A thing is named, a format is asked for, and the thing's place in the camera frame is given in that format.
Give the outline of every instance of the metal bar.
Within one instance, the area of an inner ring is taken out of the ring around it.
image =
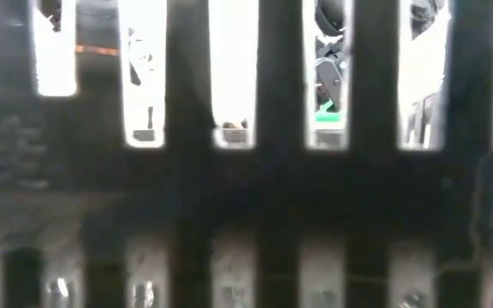
[[[384,239],[347,238],[347,273],[358,277],[346,283],[346,307],[382,307],[389,303],[388,247]]]
[[[170,0],[167,21],[165,140],[194,153],[211,147],[214,128],[208,1]]]
[[[31,0],[0,0],[0,91],[37,93]]]
[[[445,151],[475,158],[492,148],[493,0],[456,0],[450,8]],[[442,131],[442,123],[433,125]]]
[[[356,0],[353,13],[349,147],[380,159],[397,147],[399,3]]]
[[[3,254],[3,307],[41,306],[41,253],[19,248]]]
[[[258,308],[301,307],[299,233],[283,228],[285,220],[280,218],[276,221],[280,226],[267,225],[258,231]]]
[[[256,140],[287,154],[305,147],[304,91],[314,90],[304,85],[302,29],[301,0],[260,1]]]
[[[173,308],[211,306],[209,239],[204,230],[177,228],[171,250],[170,303]]]
[[[86,307],[122,308],[126,304],[127,272],[121,234],[114,231],[110,235],[108,230],[96,230],[97,226],[107,223],[99,219],[87,219],[84,223],[89,225],[89,231],[82,239]],[[103,240],[105,236],[111,236],[113,240]]]

